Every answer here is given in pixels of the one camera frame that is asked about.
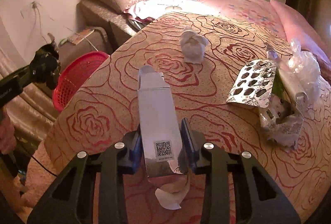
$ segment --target rose pattern tablecloth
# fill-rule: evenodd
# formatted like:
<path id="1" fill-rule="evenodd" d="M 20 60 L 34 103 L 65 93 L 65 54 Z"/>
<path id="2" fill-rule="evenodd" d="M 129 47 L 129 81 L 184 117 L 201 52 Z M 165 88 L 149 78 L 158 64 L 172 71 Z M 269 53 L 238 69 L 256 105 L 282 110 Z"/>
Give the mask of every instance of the rose pattern tablecloth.
<path id="1" fill-rule="evenodd" d="M 210 42 L 202 64 L 183 63 L 179 38 L 186 25 Z M 290 55 L 287 42 L 247 21 L 190 13 L 160 17 L 114 52 L 75 94 L 45 140 L 50 159 L 60 171 L 78 151 L 103 151 L 135 130 L 138 69 L 150 64 L 171 86 L 178 121 L 187 117 L 193 129 L 228 152 L 250 151 L 305 221 L 331 184 L 331 89 L 322 80 L 321 97 L 305 115 L 297 150 L 287 153 L 267 142 L 259 130 L 257 109 L 225 101 L 242 66 L 266 58 L 264 42 L 282 57 Z M 144 169 L 125 176 L 129 223 L 200 223 L 204 180 L 193 176 L 182 209 L 171 211 L 157 202 Z M 231 223 L 235 223 L 233 195 Z"/>

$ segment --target qr code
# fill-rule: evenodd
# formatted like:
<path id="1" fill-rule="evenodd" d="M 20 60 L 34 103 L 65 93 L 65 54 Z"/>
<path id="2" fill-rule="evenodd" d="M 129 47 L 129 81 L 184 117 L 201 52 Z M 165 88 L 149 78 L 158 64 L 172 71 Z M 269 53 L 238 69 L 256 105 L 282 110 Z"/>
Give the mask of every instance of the qr code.
<path id="1" fill-rule="evenodd" d="M 155 142 L 155 153 L 157 161 L 168 161 L 173 160 L 173 151 L 171 141 L 156 141 Z"/>

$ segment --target silver screw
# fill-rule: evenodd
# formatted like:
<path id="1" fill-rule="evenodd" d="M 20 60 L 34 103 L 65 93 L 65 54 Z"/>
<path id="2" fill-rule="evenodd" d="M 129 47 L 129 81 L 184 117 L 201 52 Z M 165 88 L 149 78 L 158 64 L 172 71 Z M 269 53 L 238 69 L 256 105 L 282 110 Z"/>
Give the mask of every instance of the silver screw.
<path id="1" fill-rule="evenodd" d="M 252 156 L 251 153 L 248 151 L 244 151 L 243 153 L 241 153 L 241 155 L 246 159 L 249 159 Z"/>
<path id="2" fill-rule="evenodd" d="M 214 148 L 214 145 L 212 143 L 205 143 L 204 144 L 204 148 L 205 149 L 213 149 Z"/>
<path id="3" fill-rule="evenodd" d="M 85 151 L 80 151 L 80 152 L 78 152 L 77 157 L 80 159 L 83 159 L 86 157 L 86 155 L 87 155 L 87 153 Z"/>
<path id="4" fill-rule="evenodd" d="M 117 148 L 117 149 L 122 149 L 122 148 L 124 148 L 124 146 L 125 146 L 125 144 L 123 142 L 117 142 L 115 144 L 115 148 Z"/>

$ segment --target clear plastic bag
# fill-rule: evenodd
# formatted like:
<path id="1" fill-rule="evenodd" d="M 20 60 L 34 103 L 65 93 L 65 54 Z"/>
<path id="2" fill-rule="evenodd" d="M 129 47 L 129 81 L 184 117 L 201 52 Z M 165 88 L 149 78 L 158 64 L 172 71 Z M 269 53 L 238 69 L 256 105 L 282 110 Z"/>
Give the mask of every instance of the clear plastic bag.
<path id="1" fill-rule="evenodd" d="M 290 71 L 296 74 L 308 98 L 313 104 L 320 96 L 321 70 L 315 56 L 308 51 L 301 51 L 300 41 L 292 39 L 290 42 L 293 56 L 288 61 Z"/>

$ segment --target person's arm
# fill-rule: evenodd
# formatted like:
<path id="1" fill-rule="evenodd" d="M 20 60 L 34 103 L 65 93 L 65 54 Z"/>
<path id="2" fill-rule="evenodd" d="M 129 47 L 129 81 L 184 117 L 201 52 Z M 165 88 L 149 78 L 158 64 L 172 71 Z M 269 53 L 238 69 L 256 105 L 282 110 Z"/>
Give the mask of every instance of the person's arm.
<path id="1" fill-rule="evenodd" d="M 0 113 L 3 114 L 3 119 L 0 122 L 0 152 L 2 154 L 8 154 L 16 147 L 14 126 L 5 108 Z"/>

